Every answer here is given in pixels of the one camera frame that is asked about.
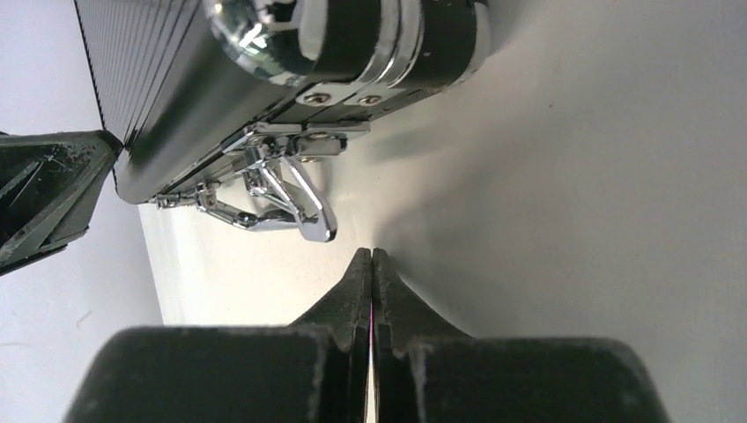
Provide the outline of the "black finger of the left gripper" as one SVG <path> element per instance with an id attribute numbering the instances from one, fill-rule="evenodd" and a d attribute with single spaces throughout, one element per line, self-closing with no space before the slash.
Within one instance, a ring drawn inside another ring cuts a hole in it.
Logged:
<path id="1" fill-rule="evenodd" d="M 1 135 L 1 272 L 63 251 L 89 229 L 122 150 L 105 130 Z"/>

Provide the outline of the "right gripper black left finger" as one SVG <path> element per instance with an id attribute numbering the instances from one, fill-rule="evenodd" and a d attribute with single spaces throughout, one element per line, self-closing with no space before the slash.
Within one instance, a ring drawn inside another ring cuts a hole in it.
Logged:
<path id="1" fill-rule="evenodd" d="M 133 327 L 100 349 L 68 422 L 362 422 L 372 253 L 280 326 Z"/>

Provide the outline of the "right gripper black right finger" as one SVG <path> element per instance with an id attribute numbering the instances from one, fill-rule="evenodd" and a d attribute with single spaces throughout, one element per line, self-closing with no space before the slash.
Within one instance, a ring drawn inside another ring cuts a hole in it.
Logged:
<path id="1" fill-rule="evenodd" d="M 373 252 L 380 422 L 666 422 L 634 350 L 612 338 L 476 338 L 431 308 Z"/>

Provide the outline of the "black aluminium poker case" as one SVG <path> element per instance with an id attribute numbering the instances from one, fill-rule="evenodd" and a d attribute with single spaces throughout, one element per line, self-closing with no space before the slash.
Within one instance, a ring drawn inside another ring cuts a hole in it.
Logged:
<path id="1" fill-rule="evenodd" d="M 119 197 L 328 242 L 305 169 L 471 77 L 486 1 L 78 1 Z"/>

